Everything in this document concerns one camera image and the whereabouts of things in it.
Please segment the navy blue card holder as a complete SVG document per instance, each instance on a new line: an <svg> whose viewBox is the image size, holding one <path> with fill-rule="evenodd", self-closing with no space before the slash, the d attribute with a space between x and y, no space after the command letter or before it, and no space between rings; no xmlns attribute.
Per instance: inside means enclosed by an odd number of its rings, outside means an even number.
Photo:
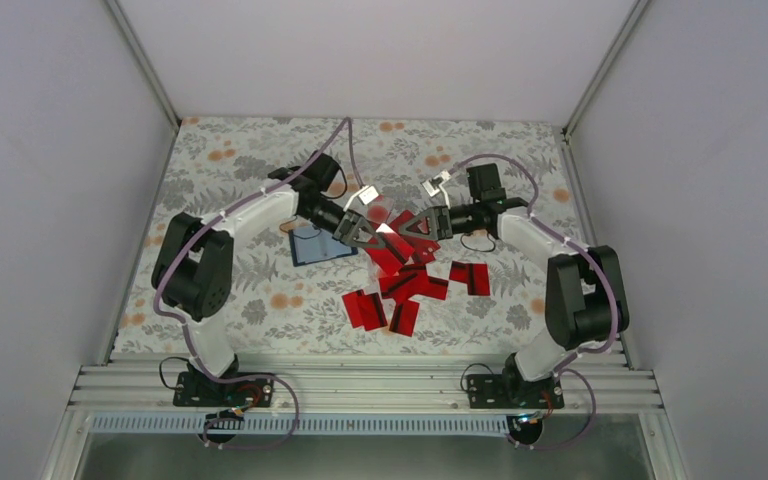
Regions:
<svg viewBox="0 0 768 480"><path fill-rule="evenodd" d="M332 235L315 226L302 226L288 232L292 264L302 267L351 257L358 254L355 247L349 247L335 240Z"/></svg>

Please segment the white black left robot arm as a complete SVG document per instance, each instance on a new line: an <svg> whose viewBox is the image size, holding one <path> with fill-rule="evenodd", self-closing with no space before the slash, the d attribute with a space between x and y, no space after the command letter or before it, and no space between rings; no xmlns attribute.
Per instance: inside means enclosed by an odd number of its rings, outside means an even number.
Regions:
<svg viewBox="0 0 768 480"><path fill-rule="evenodd" d="M238 391L231 372L237 356L219 316L232 290L236 248L299 216L347 247L384 249L367 218L325 195L337 167L317 151L301 166L271 172L258 192L211 217L182 212L170 221L151 277L154 310L181 324L190 362L202 374L198 390L212 404L226 404Z"/></svg>

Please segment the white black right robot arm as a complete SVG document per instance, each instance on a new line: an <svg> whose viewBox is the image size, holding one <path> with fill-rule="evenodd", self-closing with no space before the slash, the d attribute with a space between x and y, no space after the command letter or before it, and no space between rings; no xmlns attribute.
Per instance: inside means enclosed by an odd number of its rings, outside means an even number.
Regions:
<svg viewBox="0 0 768 480"><path fill-rule="evenodd" d="M507 195L496 164L466 169L471 201L429 207L398 227L408 239L442 241L486 231L518 249L545 273L544 328L505 361L504 399L525 407L553 389L562 371L584 354L610 349L630 323L618 254L589 246L542 222L532 201Z"/></svg>

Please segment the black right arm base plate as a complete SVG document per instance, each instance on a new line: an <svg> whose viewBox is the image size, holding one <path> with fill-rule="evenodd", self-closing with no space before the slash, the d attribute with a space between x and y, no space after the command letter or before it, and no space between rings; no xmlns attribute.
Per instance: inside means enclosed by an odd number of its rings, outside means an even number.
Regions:
<svg viewBox="0 0 768 480"><path fill-rule="evenodd" d="M508 380L501 374L470 374L463 386L473 409L548 410L565 406L560 381L553 377L527 382Z"/></svg>

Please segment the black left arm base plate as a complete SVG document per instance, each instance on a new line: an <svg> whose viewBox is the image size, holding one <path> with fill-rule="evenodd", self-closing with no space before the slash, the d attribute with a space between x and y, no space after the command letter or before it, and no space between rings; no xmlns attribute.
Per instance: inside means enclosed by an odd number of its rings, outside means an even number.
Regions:
<svg viewBox="0 0 768 480"><path fill-rule="evenodd" d="M172 404L176 407L262 407L271 405L274 381L256 378L234 384L210 380L198 370L178 375Z"/></svg>

